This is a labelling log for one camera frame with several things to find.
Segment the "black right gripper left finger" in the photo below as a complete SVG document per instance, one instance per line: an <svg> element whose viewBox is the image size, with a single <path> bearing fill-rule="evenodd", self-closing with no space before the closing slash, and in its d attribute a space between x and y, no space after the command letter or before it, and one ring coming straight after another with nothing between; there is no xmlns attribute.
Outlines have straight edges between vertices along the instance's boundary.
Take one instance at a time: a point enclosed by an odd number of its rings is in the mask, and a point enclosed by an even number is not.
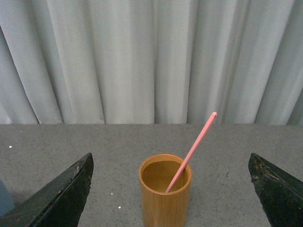
<svg viewBox="0 0 303 227"><path fill-rule="evenodd" d="M0 218L2 227L76 227L87 202L94 161L86 154Z"/></svg>

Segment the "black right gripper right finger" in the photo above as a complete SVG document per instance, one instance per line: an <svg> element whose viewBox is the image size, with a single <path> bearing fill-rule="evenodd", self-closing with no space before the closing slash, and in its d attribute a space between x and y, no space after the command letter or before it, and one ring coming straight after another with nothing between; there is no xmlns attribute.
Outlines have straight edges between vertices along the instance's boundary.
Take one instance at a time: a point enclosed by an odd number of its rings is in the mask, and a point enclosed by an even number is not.
<svg viewBox="0 0 303 227"><path fill-rule="evenodd" d="M272 227L303 225L303 183L252 153L248 169L263 211Z"/></svg>

